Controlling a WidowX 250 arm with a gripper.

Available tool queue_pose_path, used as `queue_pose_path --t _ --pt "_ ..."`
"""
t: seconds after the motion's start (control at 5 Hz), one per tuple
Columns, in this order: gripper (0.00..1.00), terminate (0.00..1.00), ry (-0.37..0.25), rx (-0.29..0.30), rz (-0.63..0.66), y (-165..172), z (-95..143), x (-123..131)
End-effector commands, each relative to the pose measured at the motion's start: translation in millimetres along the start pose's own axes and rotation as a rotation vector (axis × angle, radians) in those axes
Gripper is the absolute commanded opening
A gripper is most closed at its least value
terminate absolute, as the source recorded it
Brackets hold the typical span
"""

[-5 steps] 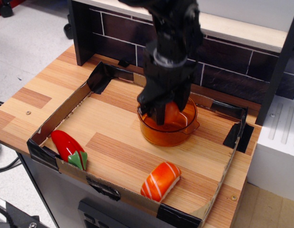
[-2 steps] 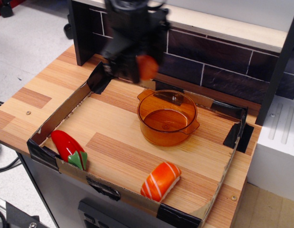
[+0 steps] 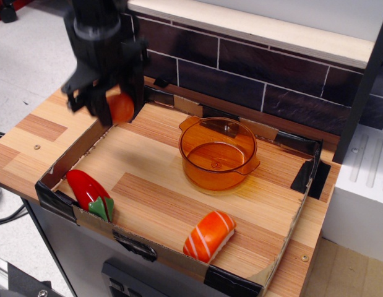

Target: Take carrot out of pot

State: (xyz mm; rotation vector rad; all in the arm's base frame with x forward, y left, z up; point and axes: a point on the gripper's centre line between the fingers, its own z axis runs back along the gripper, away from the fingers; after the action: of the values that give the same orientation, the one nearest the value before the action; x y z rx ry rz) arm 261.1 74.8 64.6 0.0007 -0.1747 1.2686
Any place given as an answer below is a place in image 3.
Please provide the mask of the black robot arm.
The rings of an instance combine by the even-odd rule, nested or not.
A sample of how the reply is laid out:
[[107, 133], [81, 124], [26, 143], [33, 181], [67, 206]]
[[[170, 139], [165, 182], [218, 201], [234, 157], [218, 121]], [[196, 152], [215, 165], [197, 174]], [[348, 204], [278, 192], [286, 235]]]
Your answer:
[[144, 105], [144, 67], [149, 62], [146, 39], [127, 1], [71, 1], [64, 16], [77, 61], [64, 83], [68, 107], [86, 107], [105, 127], [113, 125], [107, 91], [115, 86], [128, 94], [136, 112]]

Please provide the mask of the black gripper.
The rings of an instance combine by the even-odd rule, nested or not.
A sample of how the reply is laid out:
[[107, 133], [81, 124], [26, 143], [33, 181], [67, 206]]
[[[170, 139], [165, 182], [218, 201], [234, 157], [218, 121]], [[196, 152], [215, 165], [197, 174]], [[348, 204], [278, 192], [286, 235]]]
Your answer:
[[144, 107], [144, 66], [148, 63], [148, 41], [137, 37], [135, 20], [119, 19], [112, 27], [81, 27], [75, 18], [64, 20], [77, 60], [75, 72], [62, 86], [68, 107], [86, 106], [102, 126], [112, 126], [106, 92], [115, 85], [134, 104], [131, 121]]

